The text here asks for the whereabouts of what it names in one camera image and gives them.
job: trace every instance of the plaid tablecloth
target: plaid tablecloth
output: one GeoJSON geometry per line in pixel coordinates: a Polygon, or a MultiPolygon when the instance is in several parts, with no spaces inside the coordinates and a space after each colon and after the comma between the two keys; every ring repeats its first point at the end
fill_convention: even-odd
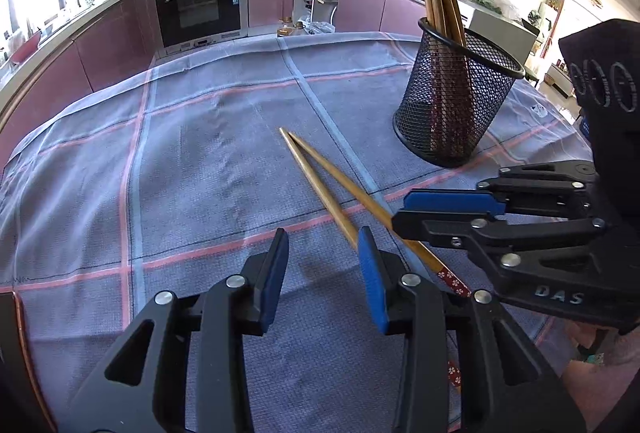
{"type": "MultiPolygon", "coordinates": [[[[421,161],[391,125],[416,51],[415,38],[381,33],[217,44],[74,103],[18,145],[1,185],[0,285],[22,296],[37,376],[57,418],[157,291],[205,291],[265,251],[282,226],[290,259],[276,320],[266,336],[245,340],[256,430],[390,430],[402,339],[378,334],[356,253],[278,127],[392,211],[414,187],[473,188],[500,166],[591,156],[520,81],[468,164],[421,161]]],[[[321,177],[381,249],[434,278],[321,177]]],[[[471,289],[490,287],[464,253],[436,254],[471,289]]],[[[573,353],[561,320],[510,310],[561,371],[573,353]]],[[[194,370],[191,363],[192,429],[194,370]]],[[[450,407],[455,426],[455,391],[450,407]]]]}

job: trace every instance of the metal rivet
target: metal rivet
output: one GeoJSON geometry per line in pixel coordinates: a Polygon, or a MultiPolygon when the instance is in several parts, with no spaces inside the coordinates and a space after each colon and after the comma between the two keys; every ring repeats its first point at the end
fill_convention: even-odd
{"type": "Polygon", "coordinates": [[[244,285],[245,282],[246,280],[244,279],[244,276],[234,274],[226,279],[226,286],[228,286],[228,288],[238,288],[244,285]]]}
{"type": "Polygon", "coordinates": [[[517,267],[521,262],[522,258],[515,253],[507,253],[500,259],[500,263],[505,267],[517,267]]]}
{"type": "Polygon", "coordinates": [[[482,229],[486,225],[486,220],[477,218],[476,220],[471,220],[471,227],[474,229],[482,229]]]}
{"type": "Polygon", "coordinates": [[[166,305],[167,303],[171,303],[173,300],[174,295],[167,290],[158,292],[158,294],[156,294],[156,297],[154,298],[154,301],[159,305],[166,305]]]}
{"type": "Polygon", "coordinates": [[[480,289],[474,292],[474,299],[478,303],[482,303],[486,305],[487,303],[491,303],[491,293],[488,290],[480,289]]]}
{"type": "Polygon", "coordinates": [[[417,274],[405,274],[400,278],[400,282],[407,287],[415,287],[416,285],[420,285],[420,276],[417,274]]]}

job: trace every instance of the blue gripper pad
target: blue gripper pad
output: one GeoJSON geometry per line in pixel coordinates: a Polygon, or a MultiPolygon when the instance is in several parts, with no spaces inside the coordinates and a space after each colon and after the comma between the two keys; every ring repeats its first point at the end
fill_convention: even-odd
{"type": "Polygon", "coordinates": [[[404,197],[404,209],[428,213],[489,213],[503,215],[506,204],[491,193],[471,190],[419,189],[404,197]]]}
{"type": "Polygon", "coordinates": [[[358,258],[360,259],[360,269],[364,278],[364,287],[367,293],[367,303],[373,323],[378,330],[386,334],[389,328],[389,318],[386,314],[385,284],[383,283],[380,269],[383,269],[380,251],[371,234],[371,229],[366,225],[358,233],[358,258]]]}
{"type": "Polygon", "coordinates": [[[284,229],[278,229],[271,242],[265,262],[270,263],[270,269],[260,294],[260,326],[266,332],[276,317],[276,308],[280,299],[280,289],[284,280],[289,261],[289,235],[284,229]]]}

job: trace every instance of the mesh pen holder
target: mesh pen holder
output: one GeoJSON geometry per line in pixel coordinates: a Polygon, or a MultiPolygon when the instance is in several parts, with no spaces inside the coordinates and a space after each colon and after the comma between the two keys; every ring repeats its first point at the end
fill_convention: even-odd
{"type": "Polygon", "coordinates": [[[422,18],[422,41],[404,98],[393,118],[402,143],[444,168],[467,162],[524,68],[472,30],[466,47],[422,18]]]}

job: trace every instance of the oven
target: oven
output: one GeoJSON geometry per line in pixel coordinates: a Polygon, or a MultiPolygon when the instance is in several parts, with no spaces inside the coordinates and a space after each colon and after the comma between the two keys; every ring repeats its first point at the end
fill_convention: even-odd
{"type": "Polygon", "coordinates": [[[166,54],[247,36],[246,0],[156,0],[156,9],[166,54]]]}

